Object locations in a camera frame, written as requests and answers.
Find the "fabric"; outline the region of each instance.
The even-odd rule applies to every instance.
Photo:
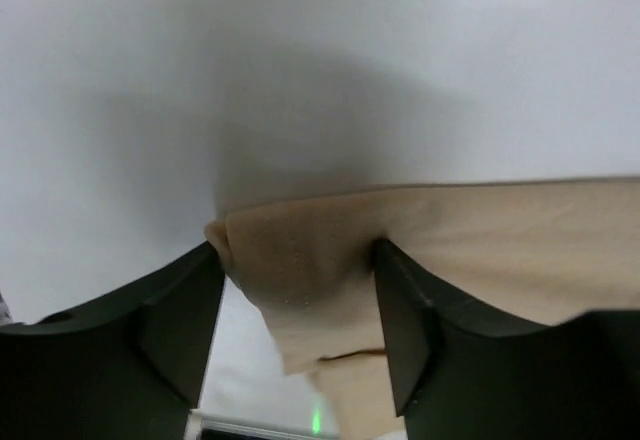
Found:
[[[232,213],[207,226],[206,235],[261,310],[285,372],[309,373],[332,399],[344,438],[402,428],[380,355],[369,259],[376,238],[389,238],[472,295],[538,322],[640,306],[638,180],[291,201]],[[375,401],[355,405],[359,398]]]

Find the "cloth fold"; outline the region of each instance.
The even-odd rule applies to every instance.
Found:
[[[282,202],[231,213],[208,225],[206,236],[261,310],[285,373],[310,375],[332,400],[344,438],[402,428],[386,359],[375,353],[384,348],[369,258],[376,238],[470,294],[541,323],[640,306],[636,179]],[[356,408],[359,398],[375,401]]]

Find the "black plastic jaw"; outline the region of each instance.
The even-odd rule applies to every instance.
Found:
[[[223,287],[203,244],[36,325],[0,327],[0,438],[182,439]]]
[[[640,312],[545,327],[453,287],[388,240],[375,243],[373,262],[410,440],[640,435]]]

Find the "white surface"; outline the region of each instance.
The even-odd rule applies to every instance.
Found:
[[[638,174],[639,13],[640,0],[0,0],[3,295],[36,320],[175,258],[216,211],[272,198]],[[274,376],[234,295],[220,344],[253,354],[221,350],[205,406],[308,424],[316,398]]]

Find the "green light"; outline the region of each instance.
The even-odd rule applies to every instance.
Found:
[[[316,408],[313,412],[313,423],[311,424],[311,431],[316,436],[320,433],[320,409]]]

